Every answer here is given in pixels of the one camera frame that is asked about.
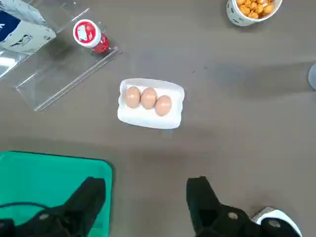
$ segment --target transparent plastic tray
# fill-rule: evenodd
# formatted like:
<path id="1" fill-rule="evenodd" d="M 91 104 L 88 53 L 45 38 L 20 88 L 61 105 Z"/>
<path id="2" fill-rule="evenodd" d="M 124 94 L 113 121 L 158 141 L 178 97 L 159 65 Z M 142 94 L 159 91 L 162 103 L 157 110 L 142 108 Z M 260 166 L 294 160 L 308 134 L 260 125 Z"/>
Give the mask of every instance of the transparent plastic tray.
<path id="1" fill-rule="evenodd" d="M 49 0 L 37 2 L 40 2 L 45 9 L 54 9 Z M 56 7 L 52 12 L 71 12 L 68 15 L 65 14 L 64 20 L 60 22 L 57 19 L 47 17 L 41 7 L 36 6 L 36 4 L 34 6 L 50 25 L 55 22 L 53 29 L 57 32 L 57 37 L 35 54 L 26 57 L 23 63 L 20 63 L 5 76 L 6 82 L 20 93 L 34 111 L 45 109 L 120 53 L 111 36 L 105 32 L 102 23 L 89 8 L 74 16 L 76 14 L 74 12 L 79 12 L 78 8 L 65 10 L 67 5 L 62 4 L 64 1 L 55 0 L 54 2 L 55 5 L 53 6 L 62 6 L 62 8 Z M 56 16 L 58 15 L 51 14 L 51 17 L 58 18 Z M 73 39 L 73 26 L 80 19 L 92 20 L 107 34 L 110 48 L 105 53 L 94 53 L 90 49 L 80 46 Z"/>

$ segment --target table surface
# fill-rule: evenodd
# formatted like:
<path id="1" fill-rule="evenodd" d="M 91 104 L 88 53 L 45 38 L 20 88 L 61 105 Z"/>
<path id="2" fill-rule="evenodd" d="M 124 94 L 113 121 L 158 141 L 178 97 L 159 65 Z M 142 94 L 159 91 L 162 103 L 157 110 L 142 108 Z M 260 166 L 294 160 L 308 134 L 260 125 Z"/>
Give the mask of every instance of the table surface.
<path id="1" fill-rule="evenodd" d="M 275 16 L 246 29 L 229 23 L 225 0 L 89 4 L 123 53 L 43 112 L 1 86 L 1 149 L 111 162 L 113 237 L 193 236 L 185 187 L 200 175 L 223 203 L 249 215 L 275 206 L 313 236 L 316 94 L 307 73 L 316 1 L 283 1 Z M 181 126 L 120 122 L 126 78 L 181 85 Z"/>

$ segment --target brown egg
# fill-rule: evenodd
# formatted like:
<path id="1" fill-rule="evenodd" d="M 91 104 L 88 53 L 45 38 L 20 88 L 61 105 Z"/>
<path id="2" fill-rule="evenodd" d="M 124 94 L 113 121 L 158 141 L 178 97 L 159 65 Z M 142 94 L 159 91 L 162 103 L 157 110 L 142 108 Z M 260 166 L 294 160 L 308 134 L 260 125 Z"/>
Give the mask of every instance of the brown egg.
<path id="1" fill-rule="evenodd" d="M 256 13 L 260 14 L 263 11 L 263 5 L 258 4 L 257 9 L 256 9 Z"/>
<path id="2" fill-rule="evenodd" d="M 146 110 L 150 110 L 151 108 L 153 108 L 156 103 L 156 100 L 157 100 L 157 93 L 155 92 L 154 89 L 152 89 L 151 87 L 148 87 L 143 91 L 141 102 L 142 102 L 143 107 Z"/>
<path id="3" fill-rule="evenodd" d="M 250 5 L 250 10 L 253 10 L 253 11 L 256 10 L 257 9 L 257 5 L 258 5 L 257 3 L 252 2 L 251 5 Z"/>
<path id="4" fill-rule="evenodd" d="M 236 0 L 237 5 L 243 5 L 246 0 Z"/>
<path id="5" fill-rule="evenodd" d="M 163 95 L 158 98 L 155 109 L 156 114 L 159 116 L 165 116 L 169 113 L 172 107 L 172 101 L 169 96 Z"/>
<path id="6" fill-rule="evenodd" d="M 240 11 L 242 12 L 242 14 L 244 14 L 245 16 L 248 16 L 250 13 L 250 9 L 248 7 L 246 7 L 245 5 L 241 5 L 240 6 Z"/>
<path id="7" fill-rule="evenodd" d="M 132 109 L 136 108 L 140 101 L 140 90 L 135 86 L 131 86 L 127 89 L 124 100 L 128 107 Z"/>
<path id="8" fill-rule="evenodd" d="M 246 7 L 248 7 L 248 8 L 250 8 L 251 0 L 246 0 L 244 5 L 245 5 Z"/>
<path id="9" fill-rule="evenodd" d="M 252 18 L 252 19 L 258 19 L 259 18 L 259 15 L 255 12 L 255 11 L 252 11 L 249 15 L 248 15 L 249 18 Z"/>
<path id="10" fill-rule="evenodd" d="M 274 9 L 274 5 L 270 3 L 263 8 L 263 14 L 268 15 L 273 12 L 273 9 Z"/>

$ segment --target white carton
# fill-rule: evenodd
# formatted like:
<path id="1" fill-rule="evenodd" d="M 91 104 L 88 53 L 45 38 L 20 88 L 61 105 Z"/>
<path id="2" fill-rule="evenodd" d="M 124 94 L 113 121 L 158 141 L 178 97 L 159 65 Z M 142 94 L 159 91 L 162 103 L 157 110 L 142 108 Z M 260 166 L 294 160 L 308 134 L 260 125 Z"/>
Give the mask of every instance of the white carton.
<path id="1" fill-rule="evenodd" d="M 34 7 L 21 0 L 0 0 L 1 48 L 33 54 L 55 37 L 55 32 Z"/>
<path id="2" fill-rule="evenodd" d="M 129 108 L 124 102 L 124 96 L 126 90 L 131 86 L 136 86 L 141 92 L 148 87 L 152 87 L 157 93 L 157 98 L 162 95 L 169 96 L 172 101 L 170 112 L 160 117 L 156 114 L 155 108 L 146 110 L 141 103 L 135 109 Z M 119 91 L 119 120 L 136 126 L 159 129 L 173 129 L 180 126 L 182 103 L 184 100 L 184 89 L 181 86 L 163 80 L 133 78 L 123 80 L 119 86 Z"/>

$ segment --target snack cup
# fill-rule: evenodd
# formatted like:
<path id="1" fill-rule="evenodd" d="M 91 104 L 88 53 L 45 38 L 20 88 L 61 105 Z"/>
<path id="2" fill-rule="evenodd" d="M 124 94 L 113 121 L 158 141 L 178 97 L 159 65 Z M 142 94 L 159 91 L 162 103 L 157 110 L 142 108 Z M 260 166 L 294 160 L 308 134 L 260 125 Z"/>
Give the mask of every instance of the snack cup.
<path id="1" fill-rule="evenodd" d="M 281 3 L 282 3 L 282 0 L 275 0 L 274 1 L 275 8 L 274 8 L 273 12 L 270 13 L 269 15 L 263 17 L 263 18 L 260 18 L 260 19 L 252 19 L 252 18 L 249 18 L 249 17 L 245 16 L 244 14 L 242 14 L 242 12 L 240 11 L 240 9 L 237 5 L 236 0 L 228 0 L 228 3 L 226 5 L 226 12 L 227 12 L 229 20 L 231 22 L 233 22 L 235 25 L 237 25 L 237 26 L 250 26 L 254 23 L 265 21 L 265 20 L 269 19 L 270 17 L 272 17 L 277 12 L 277 10 L 280 8 Z"/>

